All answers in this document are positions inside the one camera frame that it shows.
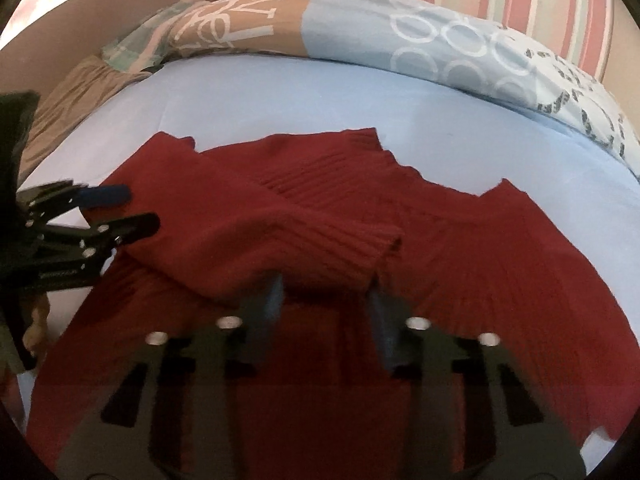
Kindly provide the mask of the person's left hand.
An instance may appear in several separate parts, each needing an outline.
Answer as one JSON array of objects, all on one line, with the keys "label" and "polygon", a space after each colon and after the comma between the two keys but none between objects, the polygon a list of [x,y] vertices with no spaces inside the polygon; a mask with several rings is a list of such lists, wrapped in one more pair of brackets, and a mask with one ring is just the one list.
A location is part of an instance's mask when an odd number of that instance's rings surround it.
[{"label": "person's left hand", "polygon": [[39,356],[49,341],[50,302],[48,296],[40,295],[30,298],[26,302],[24,310],[29,320],[29,326],[23,335],[23,344],[32,356]]}]

